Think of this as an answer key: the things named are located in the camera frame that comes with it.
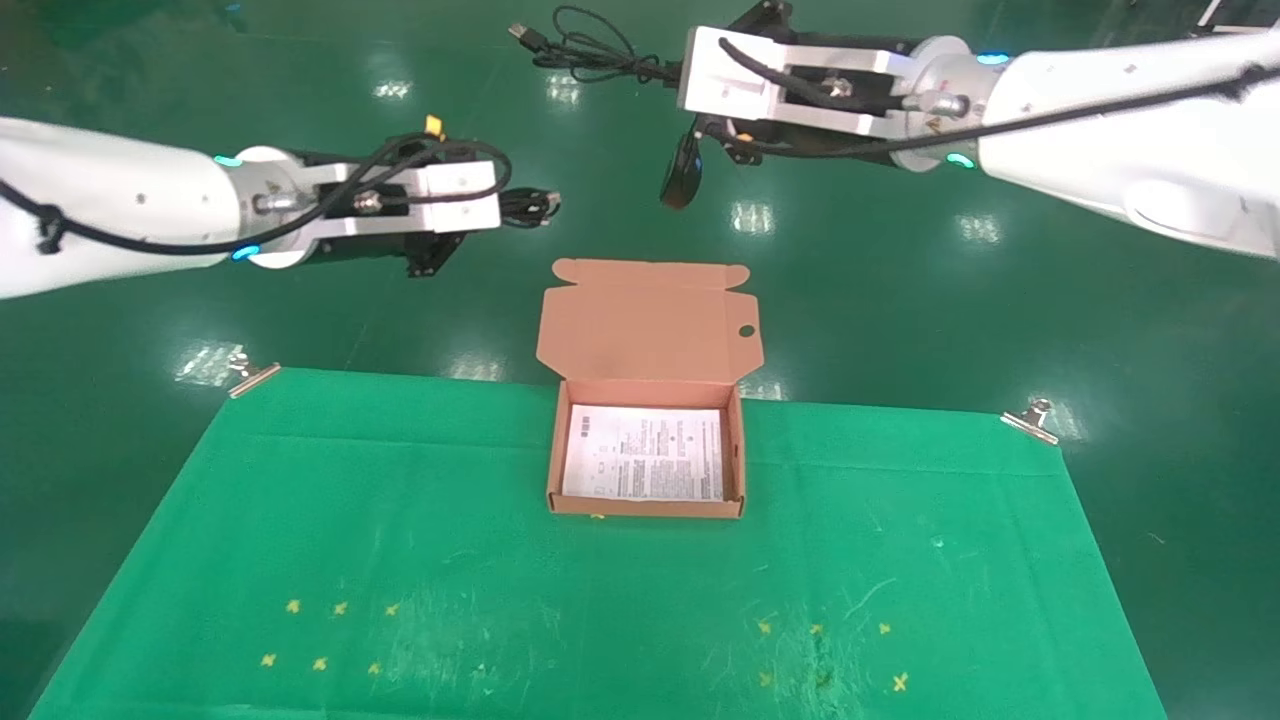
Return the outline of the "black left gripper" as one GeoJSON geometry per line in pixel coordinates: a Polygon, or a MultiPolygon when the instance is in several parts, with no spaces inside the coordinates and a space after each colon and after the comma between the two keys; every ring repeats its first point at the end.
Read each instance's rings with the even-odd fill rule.
{"type": "Polygon", "coordinates": [[[320,240],[303,265],[398,258],[404,260],[408,278],[434,277],[463,241],[463,233],[389,233],[320,240]]]}

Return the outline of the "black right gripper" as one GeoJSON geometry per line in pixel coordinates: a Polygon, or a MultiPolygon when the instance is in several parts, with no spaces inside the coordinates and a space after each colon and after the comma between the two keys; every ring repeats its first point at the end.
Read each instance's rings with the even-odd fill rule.
{"type": "Polygon", "coordinates": [[[777,120],[730,120],[698,117],[692,132],[714,140],[737,165],[758,167],[765,158],[846,159],[882,167],[895,167],[890,152],[855,154],[852,150],[877,143],[876,138],[845,135],[777,120]]]}

